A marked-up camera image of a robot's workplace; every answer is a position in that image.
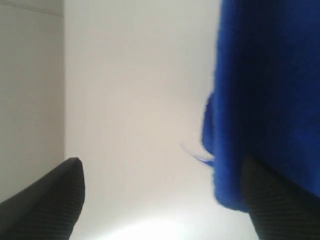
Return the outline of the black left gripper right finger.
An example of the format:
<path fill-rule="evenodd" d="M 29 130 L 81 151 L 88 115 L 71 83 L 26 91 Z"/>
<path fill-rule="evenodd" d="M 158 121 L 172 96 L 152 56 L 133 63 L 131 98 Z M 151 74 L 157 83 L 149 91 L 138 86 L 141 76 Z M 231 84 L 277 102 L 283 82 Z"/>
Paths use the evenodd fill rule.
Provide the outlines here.
<path fill-rule="evenodd" d="M 270 166 L 247 156 L 241 192 L 261 240 L 318 240 L 320 199 Z"/>

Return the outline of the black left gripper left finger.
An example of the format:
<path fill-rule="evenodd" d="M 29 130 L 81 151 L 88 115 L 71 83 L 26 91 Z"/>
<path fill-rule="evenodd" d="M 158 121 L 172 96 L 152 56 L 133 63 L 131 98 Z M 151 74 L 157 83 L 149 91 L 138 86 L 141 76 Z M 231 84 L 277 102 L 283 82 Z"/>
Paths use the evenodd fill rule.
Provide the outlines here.
<path fill-rule="evenodd" d="M 69 158 L 0 204 L 2 240 L 68 240 L 85 202 L 83 164 Z"/>

